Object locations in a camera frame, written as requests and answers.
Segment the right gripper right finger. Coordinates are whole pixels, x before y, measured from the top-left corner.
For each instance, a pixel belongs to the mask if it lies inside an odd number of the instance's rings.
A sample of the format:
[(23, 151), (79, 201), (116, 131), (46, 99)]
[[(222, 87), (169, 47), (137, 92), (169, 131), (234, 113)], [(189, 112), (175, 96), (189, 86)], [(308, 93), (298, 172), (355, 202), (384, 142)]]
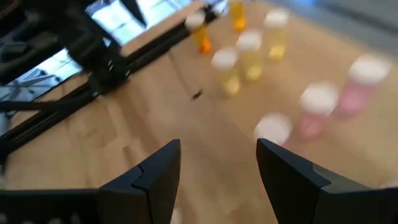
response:
[(367, 187), (266, 139), (256, 158), (279, 224), (372, 224), (358, 198)]

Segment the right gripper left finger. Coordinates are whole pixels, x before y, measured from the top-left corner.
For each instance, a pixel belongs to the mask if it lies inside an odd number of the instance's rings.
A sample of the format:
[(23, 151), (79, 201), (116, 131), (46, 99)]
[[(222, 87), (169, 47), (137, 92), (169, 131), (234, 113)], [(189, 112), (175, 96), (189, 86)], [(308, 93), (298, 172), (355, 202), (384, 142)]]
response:
[(173, 139), (100, 187), (101, 224), (170, 224), (180, 180), (181, 144)]

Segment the pink pill bottle white cap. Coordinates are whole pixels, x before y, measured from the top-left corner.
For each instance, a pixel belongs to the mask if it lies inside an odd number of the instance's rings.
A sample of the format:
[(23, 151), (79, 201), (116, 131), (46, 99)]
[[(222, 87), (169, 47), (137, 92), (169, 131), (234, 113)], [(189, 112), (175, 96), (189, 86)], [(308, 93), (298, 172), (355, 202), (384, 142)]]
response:
[(332, 82), (309, 84), (300, 96), (299, 135), (304, 139), (319, 137), (326, 130), (338, 99), (338, 88)]
[(335, 112), (340, 117), (354, 116), (370, 102), (377, 87), (389, 76), (392, 63), (376, 55), (362, 55), (352, 64)]
[(271, 142), (284, 146), (290, 139), (293, 124), (290, 118), (281, 113), (271, 113), (263, 116), (256, 124), (254, 139), (268, 139)]

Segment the yellow pill bottle white cap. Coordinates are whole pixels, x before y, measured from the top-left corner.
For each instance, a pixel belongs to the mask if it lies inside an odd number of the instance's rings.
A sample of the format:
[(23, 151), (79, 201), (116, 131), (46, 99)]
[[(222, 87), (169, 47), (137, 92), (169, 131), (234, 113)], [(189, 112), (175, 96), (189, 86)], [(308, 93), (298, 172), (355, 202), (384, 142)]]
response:
[(258, 80), (262, 75), (264, 61), (261, 55), (261, 47), (262, 34), (257, 30), (242, 32), (236, 42), (244, 77), (249, 81)]
[(280, 60), (285, 55), (287, 45), (289, 12), (284, 9), (271, 10), (263, 23), (267, 34), (268, 56), (271, 60)]
[(235, 96), (241, 87), (239, 72), (236, 68), (238, 53), (233, 47), (219, 49), (211, 59), (212, 67), (217, 71), (218, 78), (224, 93)]

